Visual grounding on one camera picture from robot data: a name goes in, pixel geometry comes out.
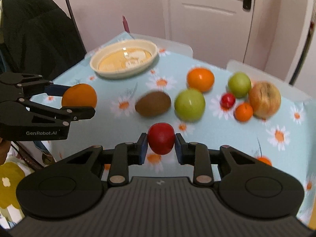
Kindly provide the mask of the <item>large orange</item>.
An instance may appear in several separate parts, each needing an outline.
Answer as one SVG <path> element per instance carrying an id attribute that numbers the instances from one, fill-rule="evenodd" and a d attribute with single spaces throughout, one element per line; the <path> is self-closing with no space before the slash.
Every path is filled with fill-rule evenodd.
<path id="1" fill-rule="evenodd" d="M 188 87 L 206 93 L 213 88 L 215 76 L 213 72 L 207 68 L 195 67 L 187 73 L 186 81 Z"/>
<path id="2" fill-rule="evenodd" d="M 70 87 L 62 96 L 61 105 L 66 107 L 96 108 L 98 97 L 94 88 L 88 84 Z"/>

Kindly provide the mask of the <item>red plum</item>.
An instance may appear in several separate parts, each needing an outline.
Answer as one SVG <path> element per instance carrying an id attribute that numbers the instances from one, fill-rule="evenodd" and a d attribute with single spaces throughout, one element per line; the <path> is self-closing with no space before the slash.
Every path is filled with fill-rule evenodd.
<path id="1" fill-rule="evenodd" d="M 148 130 L 148 144 L 151 150 L 158 155 L 171 152 L 175 143 L 175 131 L 170 124 L 159 122 Z"/>

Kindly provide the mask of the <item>large green apple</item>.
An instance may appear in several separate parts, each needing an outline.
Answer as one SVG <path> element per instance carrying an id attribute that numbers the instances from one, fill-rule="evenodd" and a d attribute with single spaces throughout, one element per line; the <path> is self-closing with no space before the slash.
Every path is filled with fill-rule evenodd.
<path id="1" fill-rule="evenodd" d="M 204 95 L 194 88 L 180 91 L 174 102 L 175 114 L 182 121 L 199 121 L 204 114 L 205 107 Z"/>

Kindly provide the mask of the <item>small tangerine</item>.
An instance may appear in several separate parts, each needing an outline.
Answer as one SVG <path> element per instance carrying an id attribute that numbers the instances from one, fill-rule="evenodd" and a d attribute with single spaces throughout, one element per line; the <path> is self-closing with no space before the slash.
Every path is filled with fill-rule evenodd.
<path id="1" fill-rule="evenodd" d="M 248 102 L 239 104 L 235 108 L 235 119 L 239 122 L 246 122 L 253 116 L 253 108 Z"/>

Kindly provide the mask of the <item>black jacket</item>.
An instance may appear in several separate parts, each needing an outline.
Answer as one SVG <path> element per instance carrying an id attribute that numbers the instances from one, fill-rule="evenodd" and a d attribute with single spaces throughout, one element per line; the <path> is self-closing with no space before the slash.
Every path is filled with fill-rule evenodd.
<path id="1" fill-rule="evenodd" d="M 71 18 L 53 0 L 1 0 L 1 72 L 53 80 L 85 56 Z"/>

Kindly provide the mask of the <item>blue daisy tablecloth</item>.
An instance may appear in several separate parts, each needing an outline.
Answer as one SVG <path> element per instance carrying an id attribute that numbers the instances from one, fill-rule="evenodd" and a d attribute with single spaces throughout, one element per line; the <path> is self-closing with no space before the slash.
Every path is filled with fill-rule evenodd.
<path id="1" fill-rule="evenodd" d="M 95 116 L 73 122 L 64 141 L 47 141 L 55 160 L 71 156 L 88 146 L 106 149 L 122 142 L 134 142 L 157 122 L 169 123 L 186 141 L 196 141 L 211 149 L 232 146 L 252 157 L 285 171 L 304 187 L 304 201 L 297 214 L 308 223 L 315 199 L 315 100 L 293 102 L 283 98 L 276 115 L 268 120 L 252 118 L 238 122 L 232 110 L 220 106 L 230 72 L 193 58 L 162 50 L 149 70 L 129 79 L 106 80 L 89 65 L 91 55 L 55 79 L 56 84 L 88 84 L 98 96 Z M 154 118 L 141 117 L 136 101 L 152 90 L 166 92 L 171 99 L 186 88 L 186 75 L 195 67 L 205 67 L 215 75 L 215 83 L 204 95 L 206 108 L 200 121 L 179 120 L 174 109 Z"/>

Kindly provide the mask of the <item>brown kiwi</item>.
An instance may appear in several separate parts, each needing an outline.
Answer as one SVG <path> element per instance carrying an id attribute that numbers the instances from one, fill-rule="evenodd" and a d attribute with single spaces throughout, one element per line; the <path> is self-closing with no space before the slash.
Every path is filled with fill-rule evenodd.
<path id="1" fill-rule="evenodd" d="M 135 110 L 143 117 L 156 117 L 169 110 L 170 96 L 163 91 L 151 91 L 137 100 Z"/>

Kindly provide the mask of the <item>small red cherry tomato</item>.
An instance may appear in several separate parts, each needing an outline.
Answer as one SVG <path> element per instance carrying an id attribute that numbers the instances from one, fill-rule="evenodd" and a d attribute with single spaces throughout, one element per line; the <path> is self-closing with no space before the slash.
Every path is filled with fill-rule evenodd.
<path id="1" fill-rule="evenodd" d="M 236 98 L 232 93 L 225 93 L 221 96 L 220 105 L 222 108 L 231 109 L 236 102 Z"/>

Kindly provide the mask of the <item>black pole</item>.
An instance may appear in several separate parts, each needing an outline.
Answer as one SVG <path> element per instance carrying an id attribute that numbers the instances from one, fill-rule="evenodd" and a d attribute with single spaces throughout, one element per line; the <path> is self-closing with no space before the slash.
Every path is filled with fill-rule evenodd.
<path id="1" fill-rule="evenodd" d="M 75 17 L 74 17 L 73 11 L 72 11 L 72 7 L 71 7 L 70 0 L 65 0 L 65 2 L 66 2 L 66 6 L 67 6 L 67 9 L 68 9 L 68 12 L 69 12 L 69 14 L 70 14 L 70 18 L 71 18 L 71 20 L 72 20 L 72 22 L 73 22 L 73 25 L 74 25 L 74 27 L 75 27 L 75 30 L 76 30 L 76 32 L 77 32 L 77 36 L 78 36 L 78 38 L 79 38 L 79 41 L 80 41 L 80 43 L 81 43 L 81 46 L 82 46 L 84 52 L 87 53 L 86 48 L 85 48 L 85 45 L 84 45 L 84 43 L 83 43 L 83 40 L 82 40 L 81 35 L 80 35 L 80 32 L 79 32 L 79 28 L 78 28 L 77 23 L 76 23 L 76 21 L 75 21 Z"/>

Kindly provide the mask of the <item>cream cartoon plate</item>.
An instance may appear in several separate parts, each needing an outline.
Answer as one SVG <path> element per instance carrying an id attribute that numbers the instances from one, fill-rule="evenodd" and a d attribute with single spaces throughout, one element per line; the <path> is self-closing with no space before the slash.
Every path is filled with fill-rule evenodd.
<path id="1" fill-rule="evenodd" d="M 158 57 L 151 41 L 132 39 L 107 45 L 90 59 L 90 68 L 106 79 L 129 78 L 148 69 Z"/>

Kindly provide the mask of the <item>small green apple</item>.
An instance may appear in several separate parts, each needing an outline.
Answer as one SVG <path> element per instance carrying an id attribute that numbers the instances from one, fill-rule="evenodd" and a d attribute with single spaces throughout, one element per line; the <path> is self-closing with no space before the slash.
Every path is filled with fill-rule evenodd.
<path id="1" fill-rule="evenodd" d="M 229 78 L 228 88 L 236 98 L 241 99 L 252 88 L 251 80 L 245 73 L 236 72 Z"/>

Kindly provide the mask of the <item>yellow red apple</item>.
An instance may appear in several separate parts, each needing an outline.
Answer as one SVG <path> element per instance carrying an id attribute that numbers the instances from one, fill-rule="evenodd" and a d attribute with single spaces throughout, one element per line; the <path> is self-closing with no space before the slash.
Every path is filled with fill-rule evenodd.
<path id="1" fill-rule="evenodd" d="M 256 82 L 248 92 L 248 100 L 257 118 L 268 119 L 281 106 L 281 94 L 277 87 L 267 81 Z"/>

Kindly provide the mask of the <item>white table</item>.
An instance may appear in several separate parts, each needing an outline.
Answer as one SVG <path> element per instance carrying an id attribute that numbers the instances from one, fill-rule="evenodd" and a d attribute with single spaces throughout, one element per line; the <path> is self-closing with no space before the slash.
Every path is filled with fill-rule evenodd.
<path id="1" fill-rule="evenodd" d="M 166 48 L 168 51 L 172 53 L 182 54 L 184 56 L 193 57 L 193 50 L 189 45 L 182 44 L 175 41 L 170 41 L 166 39 L 156 38 L 152 36 L 146 36 L 141 34 L 133 34 L 130 33 L 130 35 L 134 39 L 144 39 L 148 41 L 152 41 L 160 48 Z M 311 97 L 304 93 L 303 91 L 291 86 L 290 84 L 266 73 L 259 69 L 256 69 L 252 66 L 249 66 L 247 64 L 243 64 L 242 62 L 238 62 L 236 60 L 230 60 L 227 63 L 226 70 L 228 70 L 231 73 L 235 73 L 237 71 L 242 71 L 246 73 L 251 80 L 256 81 L 268 81 L 273 83 L 280 91 L 281 95 L 285 98 L 293 101 L 293 102 L 299 102 L 299 101 L 306 101 L 310 100 Z"/>

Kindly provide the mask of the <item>white door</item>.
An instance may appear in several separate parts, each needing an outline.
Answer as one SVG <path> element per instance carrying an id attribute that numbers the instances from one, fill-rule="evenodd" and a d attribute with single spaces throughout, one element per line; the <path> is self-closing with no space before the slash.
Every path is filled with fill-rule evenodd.
<path id="1" fill-rule="evenodd" d="M 243 0 L 164 0 L 167 37 L 189 45 L 194 58 L 226 67 L 245 58 L 253 19 Z"/>

